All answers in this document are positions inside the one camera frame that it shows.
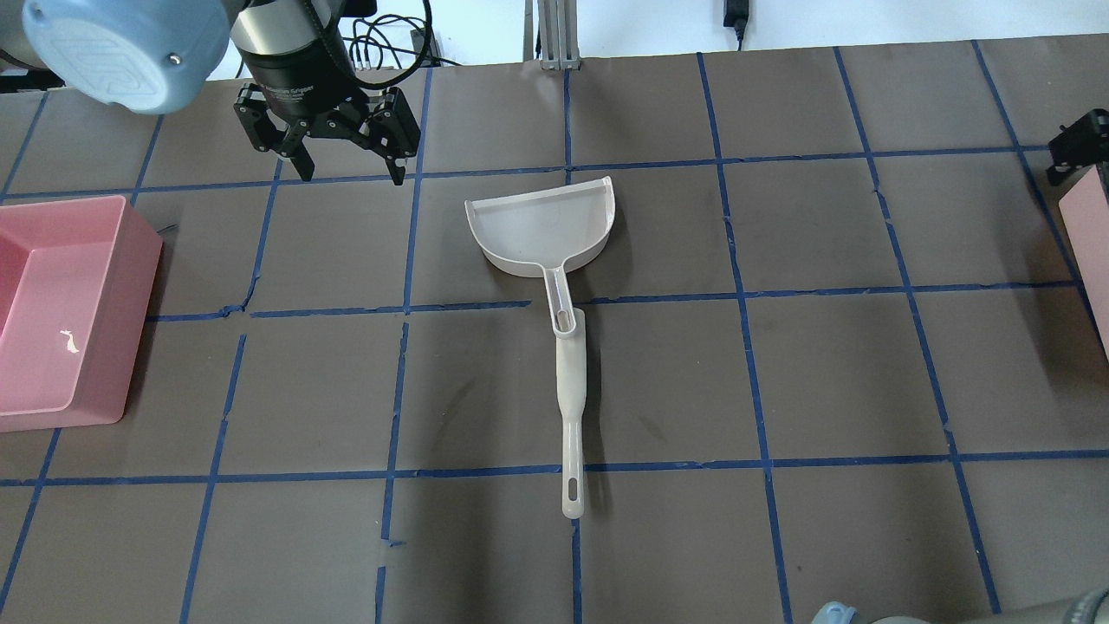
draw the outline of white dustpan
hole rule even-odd
[[[615,217],[612,178],[491,200],[467,201],[466,218],[489,262],[521,277],[542,277],[556,341],[562,412],[562,513],[581,518],[581,415],[586,408],[586,317],[573,307],[569,270],[604,247]]]

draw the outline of hanging hole in handle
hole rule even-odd
[[[558,310],[558,315],[554,315],[554,321],[558,324],[560,333],[570,331],[570,314],[566,309]]]

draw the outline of pink box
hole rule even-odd
[[[0,432],[123,417],[161,248],[119,195],[0,208]]]
[[[1099,167],[1091,166],[1059,200],[1059,212],[1109,357],[1109,197]]]

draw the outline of pink bin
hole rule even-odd
[[[161,248],[119,195],[0,208],[0,432],[123,417]]]

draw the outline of white floor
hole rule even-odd
[[[520,61],[523,0],[433,0],[442,54],[462,64]],[[751,0],[744,50],[1109,32],[1107,0]],[[582,57],[734,50],[724,0],[579,0]],[[380,13],[423,16],[419,0],[379,0]],[[386,27],[398,48],[407,30]],[[403,62],[410,57],[401,55]],[[391,64],[391,57],[386,64]],[[234,78],[234,48],[213,79]]]

